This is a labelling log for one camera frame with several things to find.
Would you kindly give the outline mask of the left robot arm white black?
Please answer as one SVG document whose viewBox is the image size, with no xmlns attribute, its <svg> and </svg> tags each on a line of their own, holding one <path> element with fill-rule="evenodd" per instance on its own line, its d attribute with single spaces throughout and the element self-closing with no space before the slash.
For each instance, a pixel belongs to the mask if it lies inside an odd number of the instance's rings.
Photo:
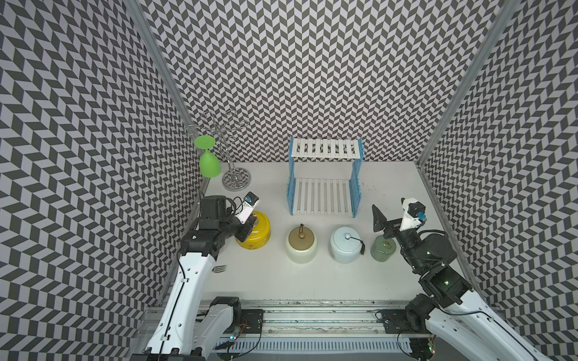
<svg viewBox="0 0 578 361">
<path fill-rule="evenodd" d="M 239 298 L 218 296 L 201 322 L 197 314 L 203 285 L 227 239 L 250 236 L 259 198 L 249 192 L 240 205 L 225 196 L 200 200 L 200 214 L 181 240 L 176 279 L 163 315 L 141 353 L 132 360 L 206 360 L 222 334 L 239 322 Z"/>
</svg>

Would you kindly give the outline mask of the green small tea canister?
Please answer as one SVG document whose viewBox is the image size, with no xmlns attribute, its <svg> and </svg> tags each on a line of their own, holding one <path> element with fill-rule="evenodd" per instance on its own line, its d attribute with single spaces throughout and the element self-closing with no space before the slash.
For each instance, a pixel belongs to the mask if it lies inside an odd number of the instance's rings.
<svg viewBox="0 0 578 361">
<path fill-rule="evenodd" d="M 397 243 L 393 238 L 377 236 L 370 248 L 370 255 L 377 262 L 384 263 L 395 254 L 396 250 Z"/>
</svg>

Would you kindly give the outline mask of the cream tea canister tan lid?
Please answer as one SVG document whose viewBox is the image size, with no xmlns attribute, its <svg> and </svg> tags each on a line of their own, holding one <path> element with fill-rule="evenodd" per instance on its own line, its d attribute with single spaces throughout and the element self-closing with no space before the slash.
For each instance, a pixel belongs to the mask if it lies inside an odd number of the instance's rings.
<svg viewBox="0 0 578 361">
<path fill-rule="evenodd" d="M 287 235 L 285 249 L 288 258 L 294 263 L 310 263 L 317 254 L 317 237 L 312 229 L 300 224 Z"/>
</svg>

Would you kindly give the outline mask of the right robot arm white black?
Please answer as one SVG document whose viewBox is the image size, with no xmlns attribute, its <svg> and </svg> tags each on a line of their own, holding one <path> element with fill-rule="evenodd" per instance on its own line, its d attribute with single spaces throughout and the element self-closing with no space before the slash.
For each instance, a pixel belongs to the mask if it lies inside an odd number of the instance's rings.
<svg viewBox="0 0 578 361">
<path fill-rule="evenodd" d="M 404 332 L 438 336 L 469 360 L 546 360 L 453 269 L 457 253 L 446 232 L 424 228 L 425 206 L 403 199 L 402 209 L 401 218 L 390 220 L 372 207 L 374 232 L 396 240 L 419 276 L 422 292 L 406 305 Z"/>
</svg>

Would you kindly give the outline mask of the yellow ceramic tea canister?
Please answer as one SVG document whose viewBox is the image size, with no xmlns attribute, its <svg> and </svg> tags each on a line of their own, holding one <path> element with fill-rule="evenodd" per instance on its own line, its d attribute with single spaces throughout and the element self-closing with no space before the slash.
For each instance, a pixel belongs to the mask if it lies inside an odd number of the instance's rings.
<svg viewBox="0 0 578 361">
<path fill-rule="evenodd" d="M 252 214 L 257 218 L 251 234 L 244 242 L 236 239 L 236 243 L 248 250 L 257 250 L 262 248 L 270 239 L 271 224 L 268 216 L 260 211 L 253 211 Z"/>
</svg>

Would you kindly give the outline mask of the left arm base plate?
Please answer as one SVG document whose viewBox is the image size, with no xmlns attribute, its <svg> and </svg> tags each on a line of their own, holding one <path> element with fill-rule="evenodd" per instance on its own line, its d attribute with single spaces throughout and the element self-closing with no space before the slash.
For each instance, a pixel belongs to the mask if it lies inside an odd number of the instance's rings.
<svg viewBox="0 0 578 361">
<path fill-rule="evenodd" d="M 241 335 L 259 335 L 263 329 L 265 311 L 261 308 L 243 309 L 234 324 L 233 332 Z"/>
</svg>

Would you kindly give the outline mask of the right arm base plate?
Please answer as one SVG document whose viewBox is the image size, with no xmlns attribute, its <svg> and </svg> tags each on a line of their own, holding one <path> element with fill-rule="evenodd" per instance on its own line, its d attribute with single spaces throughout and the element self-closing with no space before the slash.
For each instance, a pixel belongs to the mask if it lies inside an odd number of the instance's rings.
<svg viewBox="0 0 578 361">
<path fill-rule="evenodd" d="M 376 312 L 376 318 L 384 326 L 387 335 L 397 335 L 403 331 L 410 331 L 405 310 L 382 309 Z"/>
</svg>

